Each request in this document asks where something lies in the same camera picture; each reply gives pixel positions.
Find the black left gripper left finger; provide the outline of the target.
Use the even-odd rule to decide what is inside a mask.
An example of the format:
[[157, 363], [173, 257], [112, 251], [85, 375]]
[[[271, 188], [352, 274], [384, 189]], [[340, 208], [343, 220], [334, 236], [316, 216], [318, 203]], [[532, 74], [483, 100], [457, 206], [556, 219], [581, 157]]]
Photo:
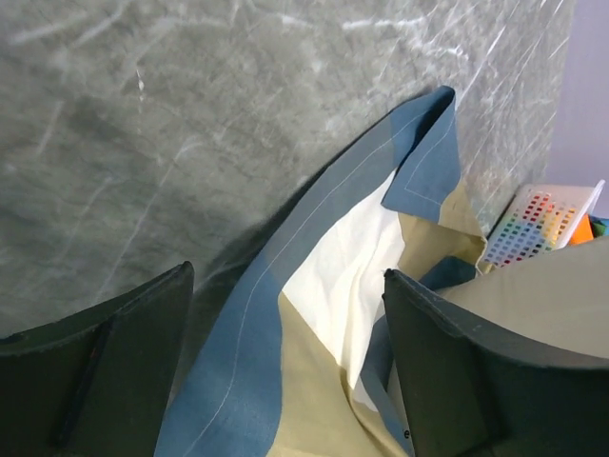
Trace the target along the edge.
[[151, 456], [182, 350], [194, 269], [1, 341], [4, 456]]

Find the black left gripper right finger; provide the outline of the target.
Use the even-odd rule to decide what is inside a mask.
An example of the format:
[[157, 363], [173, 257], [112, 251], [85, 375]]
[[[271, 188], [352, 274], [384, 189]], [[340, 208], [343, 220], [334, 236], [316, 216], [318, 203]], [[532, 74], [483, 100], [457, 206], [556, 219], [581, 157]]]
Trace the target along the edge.
[[419, 456], [604, 456], [608, 363], [502, 328], [403, 273], [383, 302]]

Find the cream white pillow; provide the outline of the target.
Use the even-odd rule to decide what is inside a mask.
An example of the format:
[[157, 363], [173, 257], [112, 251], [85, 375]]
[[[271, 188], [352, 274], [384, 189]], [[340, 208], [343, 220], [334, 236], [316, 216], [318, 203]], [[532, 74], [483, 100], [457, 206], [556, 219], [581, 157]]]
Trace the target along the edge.
[[287, 280], [283, 296], [313, 339], [346, 374], [355, 401], [375, 411], [360, 375], [381, 316], [383, 272], [395, 267], [404, 241], [398, 213], [382, 206], [395, 175], [356, 204], [322, 236]]

